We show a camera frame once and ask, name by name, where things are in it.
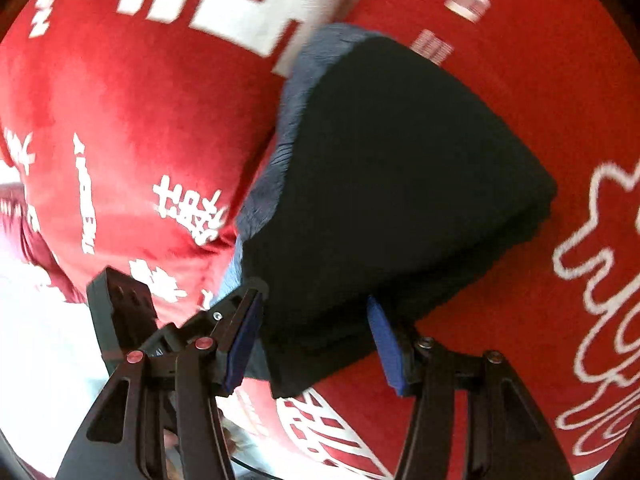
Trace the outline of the black pants with patterned waistband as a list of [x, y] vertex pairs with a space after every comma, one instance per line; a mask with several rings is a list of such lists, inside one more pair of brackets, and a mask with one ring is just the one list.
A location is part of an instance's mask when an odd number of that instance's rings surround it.
[[280, 99], [224, 284], [269, 288], [250, 376], [297, 396], [409, 326], [548, 218], [556, 184], [460, 80], [386, 36], [318, 30]]

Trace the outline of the red sofa cover with characters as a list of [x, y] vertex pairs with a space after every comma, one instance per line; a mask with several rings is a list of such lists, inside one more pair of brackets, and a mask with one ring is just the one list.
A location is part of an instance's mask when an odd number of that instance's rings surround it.
[[[58, 264], [78, 288], [129, 273], [162, 325], [246, 281], [224, 284], [236, 218], [296, 58], [332, 24], [456, 77], [552, 175], [530, 240], [390, 322], [502, 353], [572, 474], [600, 469], [639, 414], [639, 59], [605, 0], [29, 0], [1, 43], [1, 151]], [[392, 478], [411, 408], [374, 341], [290, 398], [248, 369], [224, 404], [242, 460], [292, 479]]]

